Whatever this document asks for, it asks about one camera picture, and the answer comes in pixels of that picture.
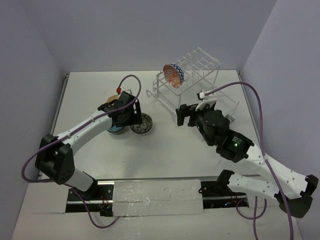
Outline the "blue triangle patterned bowl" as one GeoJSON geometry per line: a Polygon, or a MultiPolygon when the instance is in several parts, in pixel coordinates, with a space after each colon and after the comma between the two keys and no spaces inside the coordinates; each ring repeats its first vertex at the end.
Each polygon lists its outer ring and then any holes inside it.
{"type": "Polygon", "coordinates": [[[152,129],[152,126],[153,126],[153,120],[148,114],[142,113],[141,117],[142,117],[142,123],[130,126],[130,129],[134,133],[139,134],[139,135],[148,133],[152,129]]]}

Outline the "solid blue bowl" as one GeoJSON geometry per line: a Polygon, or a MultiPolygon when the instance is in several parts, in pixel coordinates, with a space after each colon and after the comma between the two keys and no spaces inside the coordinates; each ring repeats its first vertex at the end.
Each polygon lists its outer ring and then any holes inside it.
{"type": "Polygon", "coordinates": [[[119,134],[122,134],[124,132],[124,130],[126,129],[125,126],[112,126],[110,127],[107,131],[113,135],[119,135],[119,134]]]}

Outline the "orange white patterned bowl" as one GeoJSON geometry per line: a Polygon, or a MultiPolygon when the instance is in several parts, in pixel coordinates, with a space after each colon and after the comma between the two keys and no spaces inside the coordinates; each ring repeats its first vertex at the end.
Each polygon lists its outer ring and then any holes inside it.
{"type": "Polygon", "coordinates": [[[185,74],[177,64],[166,64],[162,71],[165,80],[175,89],[180,88],[185,81],[185,74]]]}

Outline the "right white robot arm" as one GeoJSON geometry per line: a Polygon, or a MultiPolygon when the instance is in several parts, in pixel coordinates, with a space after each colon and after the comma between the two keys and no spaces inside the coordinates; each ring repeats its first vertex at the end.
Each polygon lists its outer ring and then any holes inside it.
{"type": "Polygon", "coordinates": [[[318,185],[314,175],[299,174],[272,157],[263,159],[257,144],[243,134],[230,129],[230,121],[221,110],[205,106],[201,110],[196,105],[183,104],[176,109],[177,125],[196,127],[208,146],[215,146],[216,153],[222,158],[255,171],[265,180],[245,177],[232,170],[223,170],[215,186],[209,191],[227,196],[240,192],[270,199],[279,203],[279,208],[290,212],[295,218],[302,219],[312,205],[312,194],[318,185]]]}

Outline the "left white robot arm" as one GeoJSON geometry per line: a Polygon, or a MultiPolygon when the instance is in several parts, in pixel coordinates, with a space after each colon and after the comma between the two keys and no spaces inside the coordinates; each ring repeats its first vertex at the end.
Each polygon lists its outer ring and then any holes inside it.
{"type": "Polygon", "coordinates": [[[142,123],[139,100],[122,92],[113,103],[104,103],[89,118],[56,136],[48,133],[40,142],[35,167],[58,185],[76,189],[85,199],[93,199],[99,192],[98,182],[75,167],[75,154],[90,140],[112,127],[126,127],[142,123]]]}

